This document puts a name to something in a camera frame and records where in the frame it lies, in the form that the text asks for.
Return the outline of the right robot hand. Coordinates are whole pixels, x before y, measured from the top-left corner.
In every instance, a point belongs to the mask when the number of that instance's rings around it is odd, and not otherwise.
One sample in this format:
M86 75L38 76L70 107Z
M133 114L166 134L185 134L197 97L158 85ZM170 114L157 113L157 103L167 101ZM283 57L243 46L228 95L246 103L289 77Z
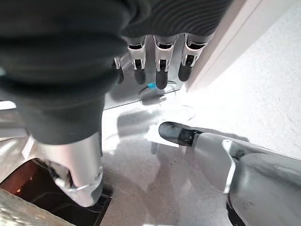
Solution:
M185 82L212 39L229 0L3 0L0 95L39 143L56 185L82 207L102 193L105 95L129 55L146 82L147 36L154 39L157 89L165 89L176 41Z

